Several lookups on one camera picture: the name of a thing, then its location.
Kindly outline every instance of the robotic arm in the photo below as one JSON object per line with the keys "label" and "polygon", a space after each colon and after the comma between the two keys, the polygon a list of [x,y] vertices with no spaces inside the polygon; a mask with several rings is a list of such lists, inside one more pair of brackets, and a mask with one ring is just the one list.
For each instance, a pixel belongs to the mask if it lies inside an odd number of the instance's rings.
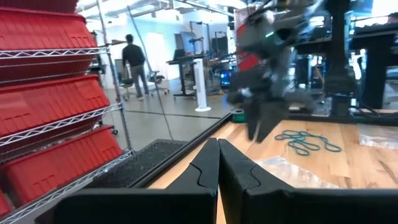
{"label": "robotic arm", "polygon": [[[291,88],[288,70],[296,51],[295,44],[307,39],[314,27],[309,23],[325,0],[304,0],[300,5],[267,1],[248,16],[237,39],[241,51],[265,60],[250,70],[239,71],[231,80],[227,101],[244,109],[249,139],[262,142],[289,115],[292,103],[302,103],[309,113],[316,103],[306,90]],[[267,12],[284,9],[283,15],[270,17]]]}

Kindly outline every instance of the black shirt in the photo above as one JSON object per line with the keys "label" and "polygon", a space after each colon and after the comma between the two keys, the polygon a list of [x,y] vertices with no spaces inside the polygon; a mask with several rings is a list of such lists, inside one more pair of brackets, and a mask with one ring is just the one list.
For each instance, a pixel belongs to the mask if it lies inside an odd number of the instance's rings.
{"label": "black shirt", "polygon": [[123,67],[126,66],[126,61],[131,67],[143,65],[145,63],[145,56],[142,49],[134,44],[129,44],[122,51]]}

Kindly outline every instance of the black mat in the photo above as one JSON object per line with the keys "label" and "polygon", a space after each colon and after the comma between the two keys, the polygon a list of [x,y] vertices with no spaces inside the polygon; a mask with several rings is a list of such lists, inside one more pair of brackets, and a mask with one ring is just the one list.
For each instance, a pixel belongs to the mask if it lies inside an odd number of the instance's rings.
{"label": "black mat", "polygon": [[157,139],[109,172],[94,179],[86,188],[131,187],[186,144],[184,141]]}

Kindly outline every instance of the wire shelf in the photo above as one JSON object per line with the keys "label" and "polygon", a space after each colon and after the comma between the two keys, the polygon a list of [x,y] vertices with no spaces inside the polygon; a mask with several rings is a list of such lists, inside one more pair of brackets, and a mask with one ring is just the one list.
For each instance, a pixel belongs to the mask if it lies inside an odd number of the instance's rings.
{"label": "wire shelf", "polygon": [[73,116],[71,118],[67,118],[67,119],[63,119],[63,120],[60,120],[60,121],[56,121],[54,123],[46,124],[46,125],[34,128],[34,129],[30,129],[30,130],[27,130],[27,131],[23,131],[23,132],[15,133],[15,134],[12,134],[12,135],[8,135],[8,136],[0,138],[0,147],[1,146],[5,146],[5,145],[10,144],[10,143],[14,143],[14,142],[23,140],[23,139],[30,138],[32,136],[43,134],[43,133],[46,133],[48,131],[52,131],[52,130],[55,130],[55,129],[58,129],[58,128],[62,128],[62,127],[65,127],[65,126],[68,126],[68,125],[71,125],[71,124],[75,124],[77,122],[84,121],[86,119],[90,119],[90,118],[94,118],[94,117],[97,117],[97,116],[101,116],[103,114],[109,113],[111,111],[118,110],[120,108],[121,108],[121,104],[118,103],[118,104],[114,104],[114,105],[111,105],[111,106],[108,106],[108,107],[105,107],[105,108],[101,108],[101,109],[98,109],[98,110],[90,111],[90,112],[85,113],[85,114],[79,114],[79,115]]}
{"label": "wire shelf", "polygon": [[0,50],[0,59],[33,58],[33,57],[59,57],[70,55],[96,55],[107,52],[106,47],[93,47],[86,49],[53,49],[53,50]]}
{"label": "wire shelf", "polygon": [[30,205],[21,207],[17,210],[15,210],[11,215],[7,216],[4,220],[0,221],[0,224],[13,224],[17,223],[19,220],[22,218],[26,217],[30,213],[34,212],[37,209],[42,208],[44,205],[53,202],[56,199],[61,199],[62,197],[65,197],[71,193],[73,193],[78,187],[84,187],[87,184],[89,184],[95,177],[100,176],[101,174],[104,174],[105,172],[109,171],[112,169],[114,166],[118,165],[122,161],[125,161],[131,156],[131,152],[128,152],[126,154],[121,155],[119,158],[107,163],[106,165],[103,165],[99,169],[94,170],[93,172],[83,176],[82,178],[68,184],[67,186],[51,193],[45,196],[44,198],[40,200],[36,200],[32,202]]}

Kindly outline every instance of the black cable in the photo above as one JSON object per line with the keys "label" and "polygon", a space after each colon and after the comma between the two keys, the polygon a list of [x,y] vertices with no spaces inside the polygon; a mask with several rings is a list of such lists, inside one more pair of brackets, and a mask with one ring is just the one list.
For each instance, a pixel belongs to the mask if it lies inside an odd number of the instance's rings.
{"label": "black cable", "polygon": [[[147,64],[148,64],[149,73],[150,73],[151,75],[153,75],[153,71],[152,71],[152,68],[150,67],[150,63],[149,63],[149,60],[148,60],[147,50],[146,50],[146,48],[145,48],[144,41],[142,40],[142,37],[141,37],[141,35],[140,35],[139,31],[138,31],[137,24],[136,24],[136,22],[135,22],[133,16],[131,15],[130,6],[127,5],[127,9],[128,9],[128,11],[129,11],[129,15],[130,15],[132,24],[133,24],[133,26],[134,26],[134,28],[135,28],[135,30],[136,30],[136,32],[137,32],[138,38],[139,38],[139,40],[141,41],[142,49],[144,50],[144,54],[145,54],[145,56],[146,56],[146,62],[147,62]],[[169,121],[167,120],[167,117],[166,117],[166,114],[165,114],[165,111],[164,111],[162,99],[160,98],[159,88],[158,88],[158,86],[157,86],[157,84],[156,84],[156,77],[155,77],[155,88],[156,88],[156,93],[157,93],[157,96],[158,96],[158,99],[159,99],[159,102],[160,102],[160,107],[162,108],[162,114],[163,114],[164,119],[165,119],[165,121],[166,121],[167,130],[169,131],[170,138],[171,138],[172,140],[174,140],[173,135],[172,135],[172,131],[171,131],[171,129],[170,129]]]}

